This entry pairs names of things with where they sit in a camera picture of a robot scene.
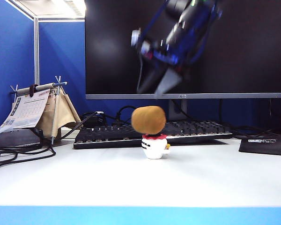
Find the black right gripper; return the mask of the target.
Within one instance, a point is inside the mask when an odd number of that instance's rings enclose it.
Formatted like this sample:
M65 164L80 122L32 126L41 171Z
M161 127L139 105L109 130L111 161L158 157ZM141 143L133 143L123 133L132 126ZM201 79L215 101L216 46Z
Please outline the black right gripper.
M192 39L141 40L140 63L137 93L155 93L159 98L181 83L180 75L192 64Z

